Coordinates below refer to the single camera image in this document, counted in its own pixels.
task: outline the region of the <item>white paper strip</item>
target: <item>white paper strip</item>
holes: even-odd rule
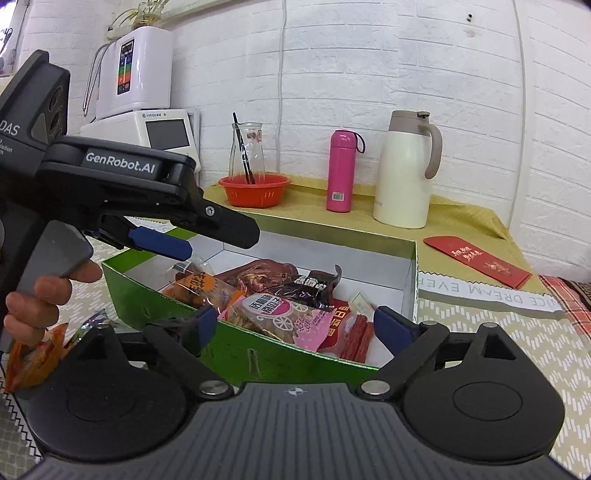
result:
[[[552,295],[529,293],[512,288],[495,287],[485,283],[473,283],[436,273],[419,272],[418,288],[449,297],[494,301],[511,307],[538,312],[560,312],[561,308]]]

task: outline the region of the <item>orange bag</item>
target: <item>orange bag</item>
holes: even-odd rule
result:
[[[45,381],[65,356],[64,335],[67,323],[49,330],[36,347],[15,342],[6,370],[6,392],[21,387],[34,387]]]

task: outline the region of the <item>round black pad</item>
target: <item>round black pad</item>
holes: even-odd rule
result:
[[[564,409],[540,371],[518,361],[446,368],[417,378],[402,409],[426,444],[456,458],[514,462],[549,452]]]
[[[52,375],[27,415],[35,438],[54,455],[78,462],[131,458],[162,444],[185,418],[183,390],[163,375],[106,359],[60,367],[70,368]]]
[[[464,415],[476,420],[498,421],[521,409],[521,395],[511,387],[494,382],[474,382],[458,388],[453,404]]]

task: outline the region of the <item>plaid fabric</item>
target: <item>plaid fabric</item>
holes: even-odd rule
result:
[[[540,275],[540,280],[560,303],[577,333],[584,337],[587,345],[591,345],[591,312],[581,301],[579,294],[561,278]]]

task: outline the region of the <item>thermos strap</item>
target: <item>thermos strap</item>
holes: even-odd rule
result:
[[[353,132],[352,130],[345,130],[345,129],[337,130],[337,132],[349,132],[349,133],[355,135],[355,137],[357,138],[357,146],[355,148],[357,149],[357,151],[359,153],[365,153],[365,140],[363,139],[363,137],[361,135],[359,135],[357,132]],[[361,144],[363,145],[363,150],[359,149],[359,140],[361,140]]]

